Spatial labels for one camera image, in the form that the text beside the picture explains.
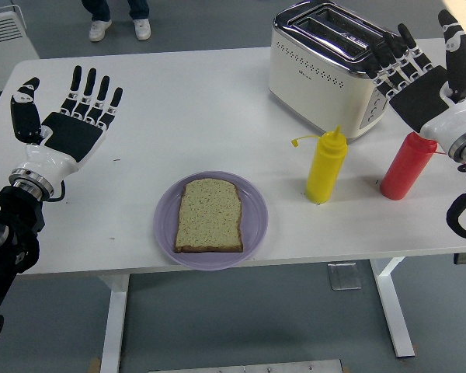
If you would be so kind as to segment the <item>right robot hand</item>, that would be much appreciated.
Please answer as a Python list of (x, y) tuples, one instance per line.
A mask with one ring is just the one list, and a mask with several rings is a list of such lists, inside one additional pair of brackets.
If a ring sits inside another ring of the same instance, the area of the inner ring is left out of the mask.
[(365, 71), (393, 110), (421, 138), (436, 141), (456, 162), (466, 162), (466, 32), (446, 9), (438, 14), (444, 65), (434, 65), (404, 24), (398, 36), (372, 44)]

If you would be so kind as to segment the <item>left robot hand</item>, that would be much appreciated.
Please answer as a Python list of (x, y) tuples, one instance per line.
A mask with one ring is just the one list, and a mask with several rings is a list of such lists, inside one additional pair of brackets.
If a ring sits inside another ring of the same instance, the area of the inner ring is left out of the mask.
[(99, 147), (113, 122), (123, 90), (118, 87), (107, 99), (110, 78), (96, 86), (97, 71), (90, 68), (82, 83), (82, 68), (73, 71), (71, 87), (60, 108), (40, 119), (35, 92), (40, 80), (23, 83), (10, 100), (16, 139), (26, 145), (26, 161), (17, 165), (54, 185), (79, 171)]

